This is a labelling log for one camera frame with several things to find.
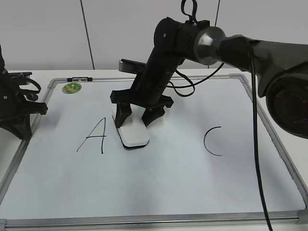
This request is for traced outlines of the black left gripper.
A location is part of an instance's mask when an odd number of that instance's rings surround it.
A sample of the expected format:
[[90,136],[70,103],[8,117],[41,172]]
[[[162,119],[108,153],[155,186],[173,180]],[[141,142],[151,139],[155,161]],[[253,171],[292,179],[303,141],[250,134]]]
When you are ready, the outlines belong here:
[[46,103],[38,103],[41,86],[32,72],[0,73],[0,127],[21,140],[32,136],[30,115],[45,115]]

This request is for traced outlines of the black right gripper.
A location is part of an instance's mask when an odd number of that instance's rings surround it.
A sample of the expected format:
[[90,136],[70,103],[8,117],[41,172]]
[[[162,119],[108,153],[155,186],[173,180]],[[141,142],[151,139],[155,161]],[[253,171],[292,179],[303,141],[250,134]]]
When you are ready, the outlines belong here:
[[142,72],[136,75],[130,89],[112,91],[110,99],[116,103],[116,128],[132,114],[130,104],[147,108],[141,117],[146,127],[165,114],[165,110],[158,107],[172,106],[173,100],[163,92],[182,60],[175,50],[178,31],[178,22],[169,17],[162,19],[155,29],[154,48]]

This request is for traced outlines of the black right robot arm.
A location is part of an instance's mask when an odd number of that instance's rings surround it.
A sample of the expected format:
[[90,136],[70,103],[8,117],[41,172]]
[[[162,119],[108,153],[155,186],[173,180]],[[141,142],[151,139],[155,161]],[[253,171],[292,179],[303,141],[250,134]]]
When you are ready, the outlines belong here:
[[173,100],[165,96],[171,77],[184,60],[203,65],[222,62],[257,77],[259,97],[286,132],[308,136],[308,47],[306,44],[256,40],[242,35],[227,37],[208,21],[180,23],[162,19],[154,31],[154,48],[146,63],[124,60],[121,71],[135,74],[126,90],[114,90],[115,126],[131,115],[131,105],[143,107],[149,125],[164,115]]

